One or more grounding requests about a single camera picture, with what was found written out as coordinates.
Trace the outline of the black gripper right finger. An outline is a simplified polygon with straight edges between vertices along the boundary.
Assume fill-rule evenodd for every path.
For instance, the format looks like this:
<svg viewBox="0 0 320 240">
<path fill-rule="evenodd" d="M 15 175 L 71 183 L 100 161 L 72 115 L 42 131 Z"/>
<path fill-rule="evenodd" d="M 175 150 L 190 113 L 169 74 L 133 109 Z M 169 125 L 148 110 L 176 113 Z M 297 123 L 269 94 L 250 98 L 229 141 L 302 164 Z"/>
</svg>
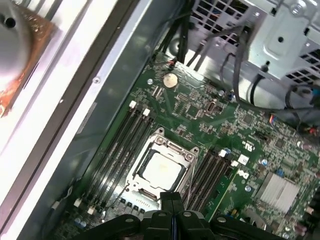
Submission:
<svg viewBox="0 0 320 240">
<path fill-rule="evenodd" d="M 179 240 L 276 240 L 278 237 L 254 225 L 225 215 L 206 221 L 197 211 L 185 210 L 181 198 L 174 203 Z"/>
</svg>

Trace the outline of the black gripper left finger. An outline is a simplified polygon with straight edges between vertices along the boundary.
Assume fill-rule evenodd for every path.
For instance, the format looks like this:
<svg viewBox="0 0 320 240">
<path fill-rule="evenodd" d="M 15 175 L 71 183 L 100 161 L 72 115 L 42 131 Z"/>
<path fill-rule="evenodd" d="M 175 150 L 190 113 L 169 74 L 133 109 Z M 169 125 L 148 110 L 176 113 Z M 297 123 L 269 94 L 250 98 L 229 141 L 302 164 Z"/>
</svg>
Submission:
<svg viewBox="0 0 320 240">
<path fill-rule="evenodd" d="M 169 201 L 162 210 L 144 213 L 143 219 L 123 214 L 83 233 L 85 240 L 170 240 L 173 213 Z"/>
</svg>

